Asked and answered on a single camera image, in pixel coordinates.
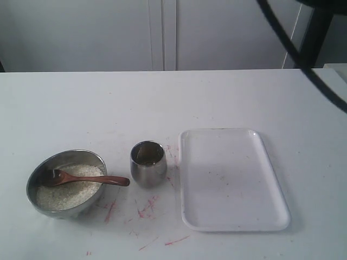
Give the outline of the small steel cup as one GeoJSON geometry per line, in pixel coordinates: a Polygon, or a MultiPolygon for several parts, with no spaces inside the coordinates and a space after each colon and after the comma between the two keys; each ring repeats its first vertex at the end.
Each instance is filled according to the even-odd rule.
{"type": "Polygon", "coordinates": [[[160,185],[168,171],[163,146],[155,141],[142,141],[130,153],[131,175],[142,188],[151,189],[160,185]]]}

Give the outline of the brown wooden spoon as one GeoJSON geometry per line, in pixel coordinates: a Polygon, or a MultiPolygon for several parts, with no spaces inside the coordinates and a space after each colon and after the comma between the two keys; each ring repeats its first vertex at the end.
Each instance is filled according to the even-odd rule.
{"type": "Polygon", "coordinates": [[[115,186],[127,187],[130,185],[129,178],[118,176],[74,176],[63,170],[48,170],[38,177],[38,183],[46,187],[55,187],[68,183],[86,181],[115,186]]]}

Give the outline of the steel bowl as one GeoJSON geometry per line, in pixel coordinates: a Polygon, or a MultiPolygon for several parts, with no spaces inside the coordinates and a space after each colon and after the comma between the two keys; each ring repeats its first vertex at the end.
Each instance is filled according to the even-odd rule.
{"type": "Polygon", "coordinates": [[[73,176],[106,176],[104,160],[94,152],[73,149],[55,154],[34,169],[27,182],[27,197],[40,213],[53,218],[77,217],[100,199],[104,184],[75,182],[45,187],[39,177],[46,170],[64,170],[73,176]]]}

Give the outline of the white plastic tray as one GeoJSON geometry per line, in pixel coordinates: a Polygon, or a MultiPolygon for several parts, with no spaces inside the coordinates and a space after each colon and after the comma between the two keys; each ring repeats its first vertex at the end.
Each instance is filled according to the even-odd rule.
{"type": "Polygon", "coordinates": [[[200,232],[272,232],[291,221],[260,134],[194,129],[179,136],[184,223],[200,232]]]}

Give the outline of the beige side table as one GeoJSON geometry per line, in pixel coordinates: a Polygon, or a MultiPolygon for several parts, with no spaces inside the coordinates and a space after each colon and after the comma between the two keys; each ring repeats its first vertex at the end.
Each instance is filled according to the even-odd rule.
{"type": "Polygon", "coordinates": [[[326,63],[323,68],[333,69],[345,82],[347,82],[347,63],[326,63]]]}

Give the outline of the dark vertical post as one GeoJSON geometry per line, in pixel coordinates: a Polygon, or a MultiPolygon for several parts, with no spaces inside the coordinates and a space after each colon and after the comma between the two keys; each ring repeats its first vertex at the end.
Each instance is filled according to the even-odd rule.
{"type": "Polygon", "coordinates": [[[299,48],[299,54],[304,64],[313,68],[325,41],[331,25],[333,14],[314,8],[299,48]]]}

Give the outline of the white rice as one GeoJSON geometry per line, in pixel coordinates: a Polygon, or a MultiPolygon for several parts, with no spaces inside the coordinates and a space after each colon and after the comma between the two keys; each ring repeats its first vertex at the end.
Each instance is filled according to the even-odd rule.
{"type": "MultiPolygon", "coordinates": [[[[61,170],[73,176],[102,176],[102,171],[96,166],[71,165],[61,167],[61,170]]],[[[47,211],[61,211],[76,207],[91,198],[100,188],[100,183],[73,182],[56,187],[41,186],[37,190],[36,201],[39,207],[47,211]]]]}

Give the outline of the white cabinet doors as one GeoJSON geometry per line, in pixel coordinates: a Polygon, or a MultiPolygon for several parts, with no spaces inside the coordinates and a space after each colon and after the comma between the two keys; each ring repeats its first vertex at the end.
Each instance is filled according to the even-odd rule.
{"type": "Polygon", "coordinates": [[[1,1],[7,72],[289,68],[256,1],[1,1]]]}

